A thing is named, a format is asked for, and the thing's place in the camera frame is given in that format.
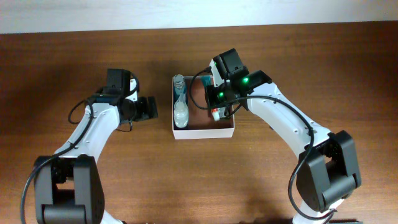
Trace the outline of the teal mouthwash bottle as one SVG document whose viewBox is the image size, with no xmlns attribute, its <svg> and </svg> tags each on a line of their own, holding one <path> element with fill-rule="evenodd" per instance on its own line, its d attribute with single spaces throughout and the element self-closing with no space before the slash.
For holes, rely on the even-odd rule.
<svg viewBox="0 0 398 224">
<path fill-rule="evenodd" d="M 178 101 L 187 102 L 187 87 L 183 75 L 178 74 L 173 77 L 174 104 Z"/>
</svg>

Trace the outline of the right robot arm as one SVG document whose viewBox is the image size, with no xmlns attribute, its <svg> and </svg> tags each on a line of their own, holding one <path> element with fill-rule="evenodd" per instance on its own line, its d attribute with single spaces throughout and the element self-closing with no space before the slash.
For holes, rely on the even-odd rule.
<svg viewBox="0 0 398 224">
<path fill-rule="evenodd" d="M 235 49 L 213 57 L 208 71 L 213 76 L 213 84 L 205 88 L 209 110 L 242 106 L 264 120 L 297 156 L 288 183 L 296 211 L 292 223 L 328 223 L 361 186 L 354 139 L 309 118 L 266 73 L 250 72 Z"/>
</svg>

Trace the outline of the clear hand soap pump bottle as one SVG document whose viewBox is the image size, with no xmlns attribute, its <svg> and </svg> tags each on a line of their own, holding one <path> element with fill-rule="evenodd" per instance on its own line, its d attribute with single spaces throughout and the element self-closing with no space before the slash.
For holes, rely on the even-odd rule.
<svg viewBox="0 0 398 224">
<path fill-rule="evenodd" d="M 189 121 L 189 110 L 186 102 L 186 94 L 179 95 L 174 104 L 174 123 L 178 128 L 186 128 Z"/>
</svg>

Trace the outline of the red green toothpaste tube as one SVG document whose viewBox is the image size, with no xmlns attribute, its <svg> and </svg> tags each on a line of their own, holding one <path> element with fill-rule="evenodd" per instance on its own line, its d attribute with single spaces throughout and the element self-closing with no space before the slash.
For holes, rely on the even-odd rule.
<svg viewBox="0 0 398 224">
<path fill-rule="evenodd" d="M 216 105 L 216 87 L 213 84 L 213 78 L 211 75 L 205 75 L 201 77 L 201 81 L 205 89 L 205 100 L 207 107 L 211 108 L 212 106 Z M 220 120 L 218 108 L 211 109 L 210 113 L 214 121 Z"/>
</svg>

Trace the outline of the green soap box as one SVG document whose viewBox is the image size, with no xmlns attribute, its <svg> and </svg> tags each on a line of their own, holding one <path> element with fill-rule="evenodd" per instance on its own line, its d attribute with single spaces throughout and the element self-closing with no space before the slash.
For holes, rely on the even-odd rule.
<svg viewBox="0 0 398 224">
<path fill-rule="evenodd" d="M 230 119 L 233 107 L 231 105 L 218 108 L 218 114 L 220 119 Z"/>
</svg>

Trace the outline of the white cardboard box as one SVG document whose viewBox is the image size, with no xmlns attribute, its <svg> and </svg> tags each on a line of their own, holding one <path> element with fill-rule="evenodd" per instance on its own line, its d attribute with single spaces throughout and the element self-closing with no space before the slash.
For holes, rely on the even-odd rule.
<svg viewBox="0 0 398 224">
<path fill-rule="evenodd" d="M 184 76 L 187 87 L 187 105 L 189 110 L 189 121 L 186 128 L 178 128 L 174 123 L 174 84 L 172 84 L 172 132 L 174 138 L 182 139 L 209 139 L 209 138 L 230 138 L 235 129 L 234 116 L 230 119 L 214 121 L 211 113 L 201 110 L 192 103 L 189 91 L 192 91 L 196 102 L 205 102 L 205 91 L 201 78 L 192 79 L 191 76 Z"/>
</svg>

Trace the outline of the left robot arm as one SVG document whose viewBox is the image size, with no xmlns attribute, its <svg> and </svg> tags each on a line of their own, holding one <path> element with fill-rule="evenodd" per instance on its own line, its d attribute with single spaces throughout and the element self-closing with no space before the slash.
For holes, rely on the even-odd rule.
<svg viewBox="0 0 398 224">
<path fill-rule="evenodd" d="M 158 116 L 154 97 L 139 90 L 135 74 L 108 69 L 105 86 L 80 102 L 85 111 L 72 135 L 53 155 L 36 159 L 28 183 L 38 223 L 120 223 L 105 209 L 97 162 L 121 125 Z"/>
</svg>

